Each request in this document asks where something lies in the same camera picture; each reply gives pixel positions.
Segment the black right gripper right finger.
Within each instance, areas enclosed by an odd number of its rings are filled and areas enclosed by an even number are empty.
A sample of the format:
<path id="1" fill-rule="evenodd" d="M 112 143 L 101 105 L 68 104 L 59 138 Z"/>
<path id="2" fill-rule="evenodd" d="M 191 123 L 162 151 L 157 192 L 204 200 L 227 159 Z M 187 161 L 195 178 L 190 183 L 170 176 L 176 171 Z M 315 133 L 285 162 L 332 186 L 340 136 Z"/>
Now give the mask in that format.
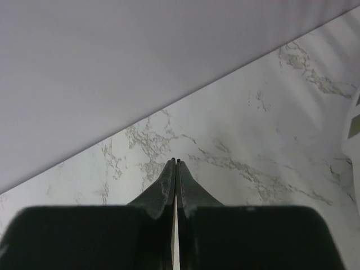
<path id="1" fill-rule="evenodd" d="M 310 205 L 224 205 L 176 163 L 180 269 L 358 269 L 359 217 Z"/>

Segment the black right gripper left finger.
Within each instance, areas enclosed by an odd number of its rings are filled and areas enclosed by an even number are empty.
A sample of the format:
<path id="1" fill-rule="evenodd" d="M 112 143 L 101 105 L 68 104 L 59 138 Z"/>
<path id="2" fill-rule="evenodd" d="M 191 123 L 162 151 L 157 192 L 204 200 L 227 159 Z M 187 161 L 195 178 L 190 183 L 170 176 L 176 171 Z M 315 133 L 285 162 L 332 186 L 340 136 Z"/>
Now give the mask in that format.
<path id="1" fill-rule="evenodd" d="M 2 269 L 172 269 L 176 162 L 127 205 L 33 206 L 1 240 Z"/>

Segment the cream white t shirt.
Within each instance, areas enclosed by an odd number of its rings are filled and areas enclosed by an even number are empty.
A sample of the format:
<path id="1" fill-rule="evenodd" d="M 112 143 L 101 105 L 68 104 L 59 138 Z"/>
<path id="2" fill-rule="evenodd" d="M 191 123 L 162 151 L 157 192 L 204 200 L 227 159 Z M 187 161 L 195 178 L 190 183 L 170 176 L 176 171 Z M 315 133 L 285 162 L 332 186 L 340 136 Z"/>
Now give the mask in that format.
<path id="1" fill-rule="evenodd" d="M 180 270 L 179 259 L 179 238 L 178 238 L 178 210 L 177 197 L 174 198 L 174 219 L 173 219 L 173 269 Z"/>

